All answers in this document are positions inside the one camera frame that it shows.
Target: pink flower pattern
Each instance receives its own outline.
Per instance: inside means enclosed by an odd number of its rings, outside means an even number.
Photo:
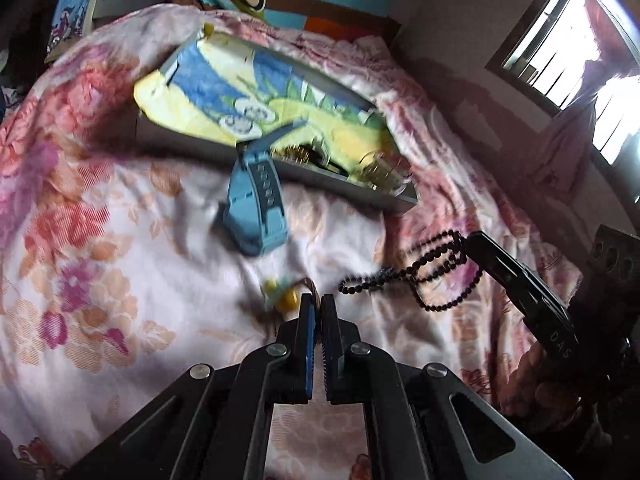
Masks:
[[[65,318],[59,312],[45,312],[40,319],[38,334],[51,349],[63,345],[67,337]]]
[[[0,176],[0,250],[14,238],[34,205],[44,177],[57,161],[57,147],[48,141],[41,142],[30,150],[13,174]]]
[[[24,235],[24,247],[52,262],[65,246],[83,248],[104,233],[109,219],[106,206],[85,203],[53,203],[39,209]]]
[[[60,272],[62,312],[74,312],[91,305],[90,287],[96,275],[95,262],[78,260]]]
[[[113,343],[121,354],[129,355],[129,349],[127,349],[127,345],[124,342],[124,334],[122,333],[122,330],[119,328],[110,328],[104,333],[104,337]]]

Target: person's hand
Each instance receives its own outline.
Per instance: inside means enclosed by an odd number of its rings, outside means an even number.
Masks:
[[[542,345],[535,342],[523,354],[498,399],[503,415],[535,418],[530,426],[534,426],[536,432],[571,420],[580,401],[570,384],[540,380],[539,371],[544,357]]]

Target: wall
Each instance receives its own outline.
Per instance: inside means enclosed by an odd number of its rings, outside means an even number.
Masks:
[[[532,1],[397,0],[392,16],[405,25],[393,51],[543,237],[581,266],[601,223],[635,230],[593,166],[569,204],[522,179],[550,118],[484,67]]]

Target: bed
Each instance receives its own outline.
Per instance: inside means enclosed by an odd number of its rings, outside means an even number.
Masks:
[[[261,258],[211,229],[228,171],[137,154],[133,84],[204,22],[323,70],[374,102],[414,172],[419,204],[383,216],[284,184],[286,245]],[[268,278],[311,277],[338,314],[398,362],[443,362],[487,401],[532,343],[489,278],[460,306],[420,310],[407,287],[342,296],[340,280],[415,260],[417,242],[482,229],[564,300],[577,268],[545,244],[474,162],[382,40],[335,42],[246,14],[160,5],[83,38],[0,128],[0,463],[57,478],[188,367],[236,364],[274,340]],[[425,283],[446,303],[473,264]],[[367,476],[362,411],[329,407],[316,374],[308,406],[277,406],[266,477]]]

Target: yellow and blue painting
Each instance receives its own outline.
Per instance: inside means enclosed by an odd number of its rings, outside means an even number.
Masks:
[[[375,108],[365,110],[322,92],[286,62],[225,34],[184,46],[170,80],[157,70],[136,84],[134,97],[156,124],[232,146],[305,119],[306,126],[273,147],[322,140],[331,160],[352,175],[366,155],[397,151]]]

